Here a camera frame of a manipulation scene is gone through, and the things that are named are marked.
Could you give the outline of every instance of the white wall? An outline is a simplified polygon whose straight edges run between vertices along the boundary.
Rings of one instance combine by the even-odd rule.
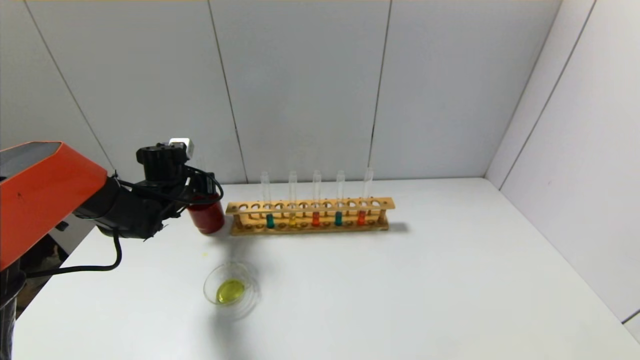
[[[640,307],[638,14],[596,2],[502,187],[620,319]],[[640,318],[628,329],[640,340]]]
[[[559,1],[394,1],[371,165],[484,176]]]
[[[376,178],[482,175],[557,0],[2,4],[2,148],[63,140],[138,181],[139,147],[188,136],[238,183],[370,157]]]
[[[121,177],[144,179],[140,147],[188,137],[194,166],[246,181],[206,2],[28,5]]]
[[[388,1],[211,1],[249,181],[362,178]]]
[[[564,0],[486,178],[501,188],[578,41],[595,0]]]
[[[0,0],[0,148],[63,141],[113,171],[22,1]],[[68,217],[51,235],[71,252],[93,225]]]

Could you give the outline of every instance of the green liquid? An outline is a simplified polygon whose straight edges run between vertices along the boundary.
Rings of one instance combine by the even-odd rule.
[[[231,304],[244,294],[244,284],[237,279],[229,279],[220,285],[216,298],[220,304]]]

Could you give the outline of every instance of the red liquid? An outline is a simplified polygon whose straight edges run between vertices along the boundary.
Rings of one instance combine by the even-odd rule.
[[[367,223],[367,212],[366,211],[358,211],[358,225],[364,225]]]
[[[214,194],[210,198],[216,199],[217,197],[218,194]],[[189,210],[193,224],[203,234],[215,233],[225,224],[225,216],[222,212],[220,201],[215,204],[191,205],[187,210]]]
[[[311,220],[311,226],[320,226],[320,212],[316,211],[314,217]]]

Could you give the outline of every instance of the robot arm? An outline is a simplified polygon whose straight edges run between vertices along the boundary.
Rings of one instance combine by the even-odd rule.
[[[82,267],[116,267],[119,238],[150,238],[162,229],[163,220],[179,217],[187,206],[222,198],[213,174],[186,165],[192,153],[193,143],[186,138],[140,148],[136,159],[144,166],[145,180],[134,184],[109,177],[62,142],[30,142],[0,152],[0,360],[10,358],[14,317],[6,312],[10,307],[15,315],[15,296],[26,278],[20,257],[73,213],[113,236],[118,254],[114,265]],[[66,269],[54,274],[79,271]]]

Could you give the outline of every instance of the white table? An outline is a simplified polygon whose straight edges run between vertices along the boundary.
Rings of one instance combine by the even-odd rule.
[[[273,185],[274,199],[286,186]],[[347,196],[359,191],[346,185]],[[257,200],[259,187],[225,192]],[[640,359],[640,345],[489,182],[376,181],[373,194],[396,202],[389,232],[231,238],[227,221],[209,237],[187,215],[145,243],[123,239],[116,270],[49,281],[17,322],[15,359]],[[114,256],[94,230],[65,266]],[[262,293],[235,322],[202,293],[231,258],[255,267]]]

